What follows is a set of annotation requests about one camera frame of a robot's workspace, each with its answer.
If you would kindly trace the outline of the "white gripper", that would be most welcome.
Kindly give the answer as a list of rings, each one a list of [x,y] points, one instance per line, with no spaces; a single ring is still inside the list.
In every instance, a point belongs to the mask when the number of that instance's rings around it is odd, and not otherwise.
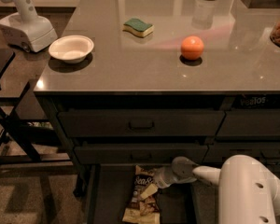
[[[144,191],[140,194],[142,200],[155,194],[160,189],[166,189],[173,185],[177,179],[173,170],[169,166],[158,168],[153,176],[154,183],[149,184]]]

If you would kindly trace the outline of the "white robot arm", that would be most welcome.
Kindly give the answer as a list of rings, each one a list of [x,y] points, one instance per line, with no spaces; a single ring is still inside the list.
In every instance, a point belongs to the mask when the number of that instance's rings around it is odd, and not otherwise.
[[[196,180],[218,187],[218,224],[276,224],[280,216],[280,179],[246,155],[231,156],[220,168],[176,157],[171,165],[155,171],[140,198]]]

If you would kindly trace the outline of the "white robot base numbered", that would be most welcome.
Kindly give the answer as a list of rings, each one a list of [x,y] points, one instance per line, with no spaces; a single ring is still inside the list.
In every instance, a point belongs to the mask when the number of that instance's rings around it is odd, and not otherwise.
[[[9,45],[26,52],[39,52],[57,39],[51,22],[36,12],[33,0],[0,0],[13,2],[17,12],[0,20],[0,30]]]

